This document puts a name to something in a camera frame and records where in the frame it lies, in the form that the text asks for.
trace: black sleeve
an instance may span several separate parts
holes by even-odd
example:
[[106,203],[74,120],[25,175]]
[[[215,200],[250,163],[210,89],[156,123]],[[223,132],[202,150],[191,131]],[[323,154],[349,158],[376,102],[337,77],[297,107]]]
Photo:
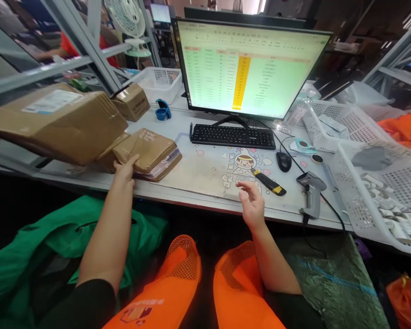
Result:
[[265,291],[263,297],[286,329],[326,328],[319,313],[302,295]]
[[113,316],[116,296],[110,283],[94,279],[76,287],[41,320],[39,328],[100,329]]

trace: yellow utility knife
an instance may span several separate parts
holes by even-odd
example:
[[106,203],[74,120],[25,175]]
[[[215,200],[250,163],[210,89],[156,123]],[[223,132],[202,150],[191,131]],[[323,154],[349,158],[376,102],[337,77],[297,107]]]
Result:
[[265,174],[262,174],[262,172],[259,169],[251,168],[251,172],[253,173],[254,177],[261,181],[274,194],[277,194],[278,196],[286,194],[286,190],[283,187],[281,187],[272,179],[268,178]]

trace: orange bag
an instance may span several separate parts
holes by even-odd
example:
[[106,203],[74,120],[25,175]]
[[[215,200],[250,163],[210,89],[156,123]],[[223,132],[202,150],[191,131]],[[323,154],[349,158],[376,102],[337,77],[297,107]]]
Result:
[[172,241],[155,280],[104,328],[177,329],[200,280],[201,260],[195,242],[180,235]]
[[378,122],[395,141],[411,149],[411,113]]
[[226,252],[215,267],[213,297],[220,329],[285,329],[263,299],[253,241]]
[[407,274],[387,286],[401,329],[411,329],[411,278]]

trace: person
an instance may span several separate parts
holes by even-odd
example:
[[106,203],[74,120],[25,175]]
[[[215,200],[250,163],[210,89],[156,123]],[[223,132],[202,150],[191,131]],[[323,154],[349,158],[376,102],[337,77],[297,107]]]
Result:
[[[114,315],[129,244],[133,165],[138,158],[114,163],[114,180],[81,260],[76,288],[43,318],[41,328],[176,329],[186,316],[202,271],[195,242],[187,235],[172,242],[154,281]],[[226,252],[215,267],[219,328],[324,328],[266,226],[259,191],[252,182],[239,181],[237,186],[253,240]]]
[[[81,12],[79,14],[82,17],[82,20],[84,21],[84,23],[87,24],[87,16]],[[116,37],[116,35],[110,29],[108,29],[105,25],[101,24],[100,25],[99,47],[101,49],[105,49],[105,48],[116,46],[118,44],[119,44],[119,39]],[[61,45],[59,46],[59,48],[52,49],[47,52],[40,52],[40,53],[33,54],[34,58],[37,61],[51,59],[53,55],[58,55],[61,58],[72,58],[72,57],[80,56],[79,53],[76,51],[76,49],[73,47],[70,40],[64,34],[64,32],[61,32]],[[114,66],[117,68],[119,67],[119,63],[116,57],[114,56],[108,57],[107,61],[111,66]]]

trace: keyboard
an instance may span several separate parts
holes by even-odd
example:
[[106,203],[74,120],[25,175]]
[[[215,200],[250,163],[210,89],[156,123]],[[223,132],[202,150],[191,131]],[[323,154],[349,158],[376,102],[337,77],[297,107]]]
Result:
[[246,129],[212,125],[195,125],[192,143],[238,146],[257,149],[275,149],[274,136],[269,129]]

